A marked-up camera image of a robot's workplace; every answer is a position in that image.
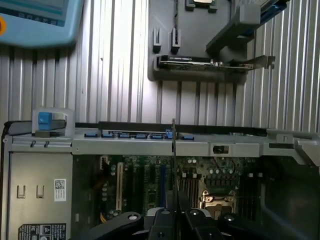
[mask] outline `warning label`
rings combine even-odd
[[[23,224],[18,240],[66,240],[65,223]]]

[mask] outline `support bar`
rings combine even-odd
[[[241,5],[232,20],[206,45],[206,52],[217,54],[235,38],[260,26],[261,9],[258,4]]]

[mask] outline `corrugated metal wall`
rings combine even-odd
[[[86,0],[75,47],[0,47],[0,122],[30,120],[32,109],[54,106],[74,109],[78,122],[176,118],[318,132],[319,7],[318,0],[291,0],[261,27],[248,54],[276,56],[275,69],[256,70],[237,86],[149,81],[148,1]]]

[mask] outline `motherboard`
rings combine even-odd
[[[192,208],[207,209],[214,219],[223,213],[255,217],[257,186],[251,183],[257,181],[250,179],[262,177],[258,159],[179,156],[176,161],[178,190],[186,193]],[[171,156],[100,156],[100,221],[166,207],[166,192],[173,186],[171,162]]]

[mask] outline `handheld display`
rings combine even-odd
[[[0,0],[0,43],[25,48],[75,42],[84,0]]]

